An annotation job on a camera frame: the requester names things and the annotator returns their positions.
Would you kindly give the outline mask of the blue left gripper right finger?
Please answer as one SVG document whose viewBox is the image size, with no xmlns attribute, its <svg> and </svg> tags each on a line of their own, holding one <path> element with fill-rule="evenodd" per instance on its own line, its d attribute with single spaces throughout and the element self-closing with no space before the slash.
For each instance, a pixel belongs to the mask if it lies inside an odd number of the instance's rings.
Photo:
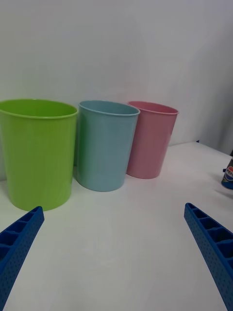
<svg viewBox="0 0 233 311">
<path fill-rule="evenodd" d="M 191 203 L 185 204 L 184 218 L 226 309 L 233 310 L 233 233 Z"/>
</svg>

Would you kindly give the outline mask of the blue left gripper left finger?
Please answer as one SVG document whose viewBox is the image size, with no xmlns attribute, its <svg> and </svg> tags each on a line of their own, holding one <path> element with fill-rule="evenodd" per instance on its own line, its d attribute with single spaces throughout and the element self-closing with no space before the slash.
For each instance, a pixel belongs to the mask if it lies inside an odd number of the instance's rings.
<svg viewBox="0 0 233 311">
<path fill-rule="evenodd" d="M 0 233 L 0 310 L 4 309 L 18 273 L 43 222 L 43 209 L 37 206 Z"/>
</svg>

